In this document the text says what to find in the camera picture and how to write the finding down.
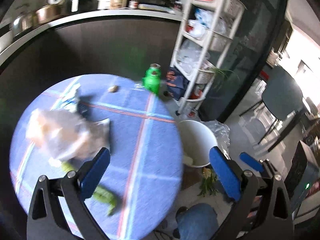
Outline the green lettuce leaf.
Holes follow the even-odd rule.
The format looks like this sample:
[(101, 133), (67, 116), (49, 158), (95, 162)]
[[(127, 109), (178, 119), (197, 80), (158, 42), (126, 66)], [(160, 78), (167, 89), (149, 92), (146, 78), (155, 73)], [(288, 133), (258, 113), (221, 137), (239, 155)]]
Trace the green lettuce leaf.
[[(72, 170), (77, 171), (77, 168), (75, 168), (72, 164), (70, 164), (67, 161), (64, 161), (61, 163), (61, 168), (66, 173)], [(95, 200), (108, 205), (108, 212), (107, 212), (108, 216), (112, 216), (114, 214), (117, 207), (117, 199), (112, 192), (98, 185), (95, 191), (93, 192), (92, 196)]]

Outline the white paper food bag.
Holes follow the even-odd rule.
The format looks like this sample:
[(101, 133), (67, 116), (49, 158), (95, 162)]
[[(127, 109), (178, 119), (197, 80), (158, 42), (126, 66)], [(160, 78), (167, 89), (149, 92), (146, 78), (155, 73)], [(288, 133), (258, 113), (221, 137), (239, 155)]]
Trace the white paper food bag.
[(53, 160), (87, 159), (103, 147), (110, 149), (110, 123), (110, 119), (88, 121), (64, 109), (37, 108), (31, 113), (25, 137)]

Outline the white trash bucket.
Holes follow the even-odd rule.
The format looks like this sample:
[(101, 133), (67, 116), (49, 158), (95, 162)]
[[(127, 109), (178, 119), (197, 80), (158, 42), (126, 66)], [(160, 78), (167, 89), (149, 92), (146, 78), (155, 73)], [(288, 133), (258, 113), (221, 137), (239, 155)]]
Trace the white trash bucket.
[(194, 120), (180, 121), (177, 126), (183, 146), (183, 163), (193, 168), (209, 165), (210, 149), (218, 146), (214, 133), (203, 123)]

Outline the grey kitchen counter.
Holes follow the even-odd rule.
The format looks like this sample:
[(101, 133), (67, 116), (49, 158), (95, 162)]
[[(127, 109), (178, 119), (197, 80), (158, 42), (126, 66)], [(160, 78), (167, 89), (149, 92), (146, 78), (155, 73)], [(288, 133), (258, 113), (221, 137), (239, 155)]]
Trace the grey kitchen counter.
[(80, 14), (75, 14), (67, 17), (54, 20), (52, 22), (46, 23), (31, 32), (23, 35), (21, 38), (17, 39), (10, 46), (1, 52), (1, 66), (3, 67), (5, 62), (23, 45), (31, 41), (33, 38), (39, 36), (41, 33), (49, 29), (57, 29), (60, 27), (65, 27), (69, 25), (79, 24), (83, 22), (91, 22), (94, 20), (109, 20), (112, 17), (138, 17), (138, 18), (156, 18), (165, 19), (171, 21), (180, 22), (182, 20), (182, 12), (174, 10), (172, 14), (160, 11), (152, 10), (133, 10), (133, 9), (112, 9), (112, 10), (96, 10), (89, 11)]

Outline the clear plastic bag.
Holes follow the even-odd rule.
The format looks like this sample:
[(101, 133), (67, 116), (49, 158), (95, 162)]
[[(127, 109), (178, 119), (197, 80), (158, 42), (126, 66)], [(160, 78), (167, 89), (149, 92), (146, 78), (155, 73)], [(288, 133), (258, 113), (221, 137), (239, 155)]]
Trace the clear plastic bag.
[(204, 122), (204, 124), (213, 132), (217, 139), (217, 144), (221, 152), (230, 158), (229, 147), (230, 147), (230, 129), (227, 125), (218, 122), (217, 120)]

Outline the dark green chair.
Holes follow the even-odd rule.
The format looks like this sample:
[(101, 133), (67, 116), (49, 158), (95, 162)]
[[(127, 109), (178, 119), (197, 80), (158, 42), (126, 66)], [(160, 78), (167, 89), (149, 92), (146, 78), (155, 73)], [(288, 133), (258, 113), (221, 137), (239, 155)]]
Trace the dark green chair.
[(277, 121), (285, 121), (289, 114), (295, 113), (291, 121), (278, 136), (276, 142), (267, 150), (271, 152), (289, 135), (305, 113), (303, 93), (295, 79), (283, 67), (275, 66), (268, 78), (266, 87), (261, 95), (261, 100), (240, 115), (256, 109), (261, 104), (264, 104), (276, 119), (263, 135), (264, 138), (276, 128)]

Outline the blue jeans knee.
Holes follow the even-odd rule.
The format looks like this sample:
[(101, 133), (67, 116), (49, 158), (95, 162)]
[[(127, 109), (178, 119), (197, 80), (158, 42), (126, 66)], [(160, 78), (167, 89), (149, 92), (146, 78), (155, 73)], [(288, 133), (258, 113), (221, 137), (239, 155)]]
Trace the blue jeans knee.
[(217, 214), (207, 203), (180, 207), (175, 218), (179, 239), (210, 239), (219, 228)]

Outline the blue plaid tablecloth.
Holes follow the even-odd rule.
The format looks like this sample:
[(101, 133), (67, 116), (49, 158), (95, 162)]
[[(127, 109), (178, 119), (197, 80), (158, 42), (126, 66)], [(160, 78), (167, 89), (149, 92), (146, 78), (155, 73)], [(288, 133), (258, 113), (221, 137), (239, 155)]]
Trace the blue plaid tablecloth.
[[(25, 137), (33, 110), (55, 109), (80, 83), (82, 103), (92, 121), (110, 119), (111, 161), (100, 184), (118, 197), (117, 210), (86, 200), (91, 214), (111, 239), (143, 239), (164, 219), (182, 181), (182, 145), (174, 119), (164, 103), (136, 82), (111, 74), (89, 74), (63, 80), (42, 91), (21, 115), (10, 146), (9, 168), (17, 198), (29, 209), (41, 175), (60, 178), (61, 168)], [(115, 93), (110, 86), (117, 85)]]

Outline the dark blue snack bag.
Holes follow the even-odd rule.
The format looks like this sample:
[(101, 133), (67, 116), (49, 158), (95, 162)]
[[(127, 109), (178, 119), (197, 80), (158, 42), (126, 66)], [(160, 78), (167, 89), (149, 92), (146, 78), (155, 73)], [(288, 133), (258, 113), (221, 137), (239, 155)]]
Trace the dark blue snack bag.
[(169, 67), (166, 74), (166, 85), (169, 95), (178, 101), (184, 96), (189, 81), (178, 69)]

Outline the green plastic bottle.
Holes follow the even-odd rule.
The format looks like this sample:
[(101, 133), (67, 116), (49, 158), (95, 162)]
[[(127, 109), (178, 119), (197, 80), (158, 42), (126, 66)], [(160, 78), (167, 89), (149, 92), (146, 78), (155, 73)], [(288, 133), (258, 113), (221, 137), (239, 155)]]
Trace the green plastic bottle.
[(145, 89), (158, 95), (161, 83), (161, 70), (160, 65), (157, 63), (150, 64), (150, 67), (142, 78), (142, 85)]

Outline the white plastic shelf rack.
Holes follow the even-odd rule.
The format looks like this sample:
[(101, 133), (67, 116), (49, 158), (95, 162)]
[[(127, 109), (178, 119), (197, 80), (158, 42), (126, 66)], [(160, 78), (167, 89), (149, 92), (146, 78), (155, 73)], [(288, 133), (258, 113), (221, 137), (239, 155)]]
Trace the white plastic shelf rack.
[[(199, 9), (204, 9), (209, 12), (214, 13), (213, 21), (210, 24), (210, 27), (206, 28), (204, 31), (204, 35), (201, 38), (192, 37), (187, 31), (187, 23), (188, 17), (190, 16), (190, 12), (192, 7), (195, 6)], [(176, 68), (188, 81), (188, 86), (184, 95), (177, 100), (178, 110), (176, 111), (176, 115), (180, 115), (183, 113), (184, 109), (188, 106), (193, 107), (193, 109), (198, 110), (202, 105), (203, 101), (206, 99), (207, 93), (209, 92), (214, 78), (219, 74), (224, 74), (225, 71), (221, 69), (222, 64), (226, 58), (227, 52), (234, 40), (236, 31), (241, 22), (243, 13), (246, 7), (240, 0), (188, 0), (187, 4), (184, 7), (183, 18), (180, 23), (180, 28), (178, 31), (178, 35), (176, 38), (174, 51), (171, 57), (170, 67)], [(219, 19), (223, 18), (224, 20), (229, 20), (231, 23), (231, 28), (229, 29), (229, 33), (221, 34), (215, 30), (218, 25)], [(194, 44), (200, 46), (200, 56), (199, 60), (195, 67), (191, 69), (190, 72), (184, 70), (181, 64), (178, 63), (177, 54), (182, 45), (182, 40), (186, 38)], [(213, 70), (204, 70), (202, 69), (203, 63), (205, 63), (205, 56), (208, 51), (212, 50), (212, 46), (217, 41), (221, 41), (223, 43), (222, 49), (218, 52), (220, 53), (217, 63), (213, 65)], [(209, 80), (204, 83), (204, 90), (199, 98), (191, 99), (191, 93), (195, 88), (195, 85), (199, 83), (200, 76), (207, 72), (209, 74)]]

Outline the small brown nut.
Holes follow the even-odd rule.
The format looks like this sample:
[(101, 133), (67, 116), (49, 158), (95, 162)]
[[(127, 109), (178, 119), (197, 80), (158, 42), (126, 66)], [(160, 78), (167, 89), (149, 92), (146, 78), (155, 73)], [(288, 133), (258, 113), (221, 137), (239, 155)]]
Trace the small brown nut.
[(119, 89), (119, 86), (113, 85), (113, 86), (110, 86), (110, 87), (108, 88), (108, 92), (109, 92), (109, 93), (115, 93), (115, 92), (118, 91), (118, 89)]

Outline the red lid jar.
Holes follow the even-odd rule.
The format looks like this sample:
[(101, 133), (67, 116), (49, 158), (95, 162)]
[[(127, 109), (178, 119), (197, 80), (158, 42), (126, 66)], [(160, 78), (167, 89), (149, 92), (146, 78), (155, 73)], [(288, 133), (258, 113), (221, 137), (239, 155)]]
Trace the red lid jar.
[(138, 0), (129, 0), (129, 9), (137, 9), (138, 8)]

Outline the copper pot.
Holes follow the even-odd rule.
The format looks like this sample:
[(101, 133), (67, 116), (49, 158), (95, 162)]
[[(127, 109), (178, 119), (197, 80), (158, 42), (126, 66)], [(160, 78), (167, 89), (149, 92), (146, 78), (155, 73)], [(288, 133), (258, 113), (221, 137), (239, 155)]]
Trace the copper pot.
[(38, 25), (57, 20), (61, 16), (61, 7), (48, 4), (35, 11)]

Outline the black air fryer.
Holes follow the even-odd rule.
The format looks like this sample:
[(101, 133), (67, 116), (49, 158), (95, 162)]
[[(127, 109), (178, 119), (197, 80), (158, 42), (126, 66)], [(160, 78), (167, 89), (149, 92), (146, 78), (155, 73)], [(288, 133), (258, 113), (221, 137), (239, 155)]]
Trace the black air fryer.
[(68, 0), (67, 11), (71, 14), (88, 12), (92, 9), (93, 0)]

